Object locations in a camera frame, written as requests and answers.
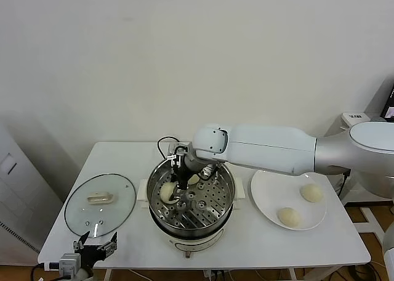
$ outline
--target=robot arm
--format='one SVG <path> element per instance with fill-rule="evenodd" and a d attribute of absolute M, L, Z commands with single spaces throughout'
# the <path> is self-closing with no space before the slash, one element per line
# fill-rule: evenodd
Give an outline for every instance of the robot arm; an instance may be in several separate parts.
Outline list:
<path fill-rule="evenodd" d="M 185 157 L 192 171 L 229 162 L 294 176 L 348 169 L 394 176 L 394 123 L 369 122 L 315 138 L 289 127 L 209 124 L 197 131 Z"/>

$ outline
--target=cable on floor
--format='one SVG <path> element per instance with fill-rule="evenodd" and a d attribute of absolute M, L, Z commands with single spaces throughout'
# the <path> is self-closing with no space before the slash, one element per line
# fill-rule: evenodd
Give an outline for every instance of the cable on floor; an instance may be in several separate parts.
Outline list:
<path fill-rule="evenodd" d="M 363 268 L 363 271 L 359 271 L 357 269 L 359 267 Z M 360 266 L 348 266 L 347 269 L 349 271 L 350 276 L 355 281 L 377 281 L 377 278 L 379 279 L 379 281 L 382 281 L 379 272 L 375 269 L 375 267 L 371 263 L 363 264 Z"/>
<path fill-rule="evenodd" d="M 133 270 L 131 270 L 131 269 L 129 269 L 129 271 L 132 272 L 132 273 L 134 273 L 135 275 L 140 276 L 141 278 L 147 279 L 148 281 L 153 281 L 152 279 L 150 279 L 150 278 L 148 278 L 148 277 L 145 277 L 144 275 L 142 275 L 142 274 L 140 274 L 140 273 L 137 273 L 136 271 L 133 271 Z"/>
<path fill-rule="evenodd" d="M 174 136 L 164 136 L 164 137 L 160 138 L 160 139 L 158 140 L 158 150 L 159 150 L 161 156 L 163 157 L 163 159 L 165 159 L 166 156 L 165 156 L 165 155 L 163 154 L 163 152 L 161 151 L 160 142 L 163 141 L 164 139 L 167 139 L 167 138 L 171 138 L 171 139 L 173 139 L 173 140 L 175 140 L 175 141 L 177 141 L 177 142 L 180 142 L 179 139 L 176 138 L 176 137 L 174 137 Z"/>
<path fill-rule="evenodd" d="M 51 281 L 69 280 L 69 279 L 71 279 L 71 276 L 63 276 L 63 277 L 52 279 Z"/>
<path fill-rule="evenodd" d="M 254 271 L 256 272 L 257 275 L 259 275 L 259 277 L 261 278 L 261 280 L 267 281 L 267 280 L 265 280 L 265 279 L 263 278 L 263 276 L 260 275 L 260 273 L 259 273 L 257 270 L 254 270 Z"/>
<path fill-rule="evenodd" d="M 38 267 L 40 267 L 41 269 L 43 269 L 43 268 L 44 268 L 44 263 L 37 264 L 37 265 L 35 265 L 34 267 L 31 268 L 31 271 L 30 271 L 30 281 L 34 281 L 34 271 L 35 271 Z"/>
<path fill-rule="evenodd" d="M 334 273 L 337 273 L 338 275 L 340 275 L 340 277 L 341 277 L 342 279 L 344 279 L 345 281 L 347 281 L 347 279 L 346 279 L 340 272 L 335 271 Z"/>
<path fill-rule="evenodd" d="M 370 261 L 370 263 L 377 264 L 377 265 L 379 265 L 379 266 L 382 266 L 382 267 L 386 268 L 385 265 L 383 265 L 383 264 L 381 264 L 381 263 L 378 263 L 377 261 Z"/>

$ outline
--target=power cord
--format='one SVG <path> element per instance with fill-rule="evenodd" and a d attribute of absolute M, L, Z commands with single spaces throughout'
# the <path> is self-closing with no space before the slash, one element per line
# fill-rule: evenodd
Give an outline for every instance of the power cord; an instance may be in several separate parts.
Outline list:
<path fill-rule="evenodd" d="M 51 281 L 69 280 L 69 279 L 71 279 L 71 276 L 63 276 L 63 277 L 52 279 Z"/>
<path fill-rule="evenodd" d="M 37 268 L 43 269 L 43 268 L 44 268 L 44 263 L 37 264 L 37 265 L 35 265 L 34 267 L 31 268 L 31 271 L 30 271 L 30 281 L 34 281 L 34 271 L 35 271 Z"/>
<path fill-rule="evenodd" d="M 163 152 L 161 151 L 160 142 L 163 141 L 164 139 L 167 139 L 167 138 L 171 138 L 171 139 L 173 139 L 173 140 L 175 140 L 175 141 L 177 141 L 177 142 L 180 142 L 179 139 L 176 138 L 176 137 L 174 137 L 174 136 L 164 136 L 164 137 L 160 138 L 160 139 L 158 140 L 158 150 L 159 150 L 161 156 L 163 157 L 163 159 L 165 159 L 166 156 L 165 156 L 165 155 L 163 154 Z"/>
<path fill-rule="evenodd" d="M 348 170 L 348 171 L 344 172 L 344 174 L 343 174 L 343 175 L 344 175 L 344 181 L 343 181 L 342 185 L 340 186 L 340 190 L 339 190 L 339 193 L 338 193 L 338 197 L 341 195 L 341 193 L 342 193 L 342 191 L 343 191 L 343 189 L 344 189 L 345 182 L 346 182 L 347 178 L 350 176 L 350 171 L 351 171 L 351 170 Z"/>

